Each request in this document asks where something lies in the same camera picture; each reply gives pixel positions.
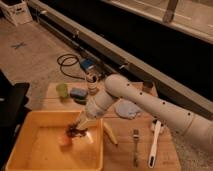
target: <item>gray floor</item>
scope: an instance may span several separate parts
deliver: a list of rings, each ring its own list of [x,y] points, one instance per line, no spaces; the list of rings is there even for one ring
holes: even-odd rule
[[[48,83],[79,81],[62,75],[56,62],[61,54],[75,52],[37,23],[14,27],[0,19],[0,41],[0,68],[13,83],[30,82],[31,109],[41,109]],[[19,49],[11,47],[21,42],[26,45]],[[83,76],[78,65],[67,72]],[[213,170],[213,156],[193,148],[181,137],[173,137],[183,171]]]

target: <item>small object in tub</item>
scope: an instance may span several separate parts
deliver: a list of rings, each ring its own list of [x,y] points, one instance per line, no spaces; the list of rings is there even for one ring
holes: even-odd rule
[[[78,126],[78,123],[73,123],[71,125],[68,126],[67,130],[66,130],[66,134],[68,137],[83,137],[86,135],[86,131],[85,130],[78,130],[76,127]]]
[[[63,134],[61,134],[59,137],[58,137],[58,144],[61,146],[61,147],[65,147],[65,146],[69,146],[72,144],[72,138],[69,137],[67,135],[66,132],[63,132]]]

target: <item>banana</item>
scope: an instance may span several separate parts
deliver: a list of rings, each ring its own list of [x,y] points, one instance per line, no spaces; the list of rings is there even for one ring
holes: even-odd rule
[[[103,126],[104,126],[104,132],[108,135],[109,139],[112,141],[114,145],[118,146],[118,141],[113,132],[112,127],[106,122],[104,122]]]

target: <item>plastic container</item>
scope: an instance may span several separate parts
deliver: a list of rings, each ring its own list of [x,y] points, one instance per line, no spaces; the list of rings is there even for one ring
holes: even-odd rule
[[[24,1],[15,5],[7,5],[0,0],[0,7],[5,18],[15,26],[32,21],[32,16]]]
[[[87,135],[60,147],[58,137],[79,112],[35,111],[24,122],[6,171],[100,171],[103,167],[102,120]]]

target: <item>green cup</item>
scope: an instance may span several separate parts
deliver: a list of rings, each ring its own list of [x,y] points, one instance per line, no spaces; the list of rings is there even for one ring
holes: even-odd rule
[[[67,98],[68,97],[68,87],[67,87],[67,84],[58,84],[56,86],[56,91],[58,92],[58,96],[60,98]]]

